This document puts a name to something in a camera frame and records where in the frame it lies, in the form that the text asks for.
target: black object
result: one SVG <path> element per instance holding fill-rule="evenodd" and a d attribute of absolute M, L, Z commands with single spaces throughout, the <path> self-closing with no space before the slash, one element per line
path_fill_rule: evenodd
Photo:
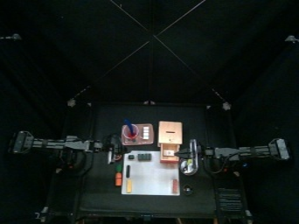
<path fill-rule="evenodd" d="M 192 195 L 192 187 L 190 185 L 184 185 L 182 191 L 184 195 Z"/>
<path fill-rule="evenodd" d="M 128 165 L 126 167 L 126 177 L 130 179 L 130 170 L 131 170 L 131 166 Z"/>
<path fill-rule="evenodd" d="M 151 153 L 138 154 L 138 160 L 139 161 L 150 161 L 150 160 L 152 160 L 152 154 Z"/>

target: cable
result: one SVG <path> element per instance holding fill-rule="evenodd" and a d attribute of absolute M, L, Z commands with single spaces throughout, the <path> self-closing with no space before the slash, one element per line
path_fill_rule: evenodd
<path fill-rule="evenodd" d="M 224 160 L 224 162 L 223 162 L 223 165 L 222 165 L 220 169 L 219 169 L 218 171 L 211 171 L 211 173 L 212 173 L 212 174 L 220 173 L 220 172 L 223 171 L 224 167 L 226 167 L 226 163 L 230 161 L 230 158 L 235 157 L 238 154 L 239 154 L 239 153 L 236 152 L 236 153 L 228 155 L 228 156 L 226 157 L 226 160 Z"/>

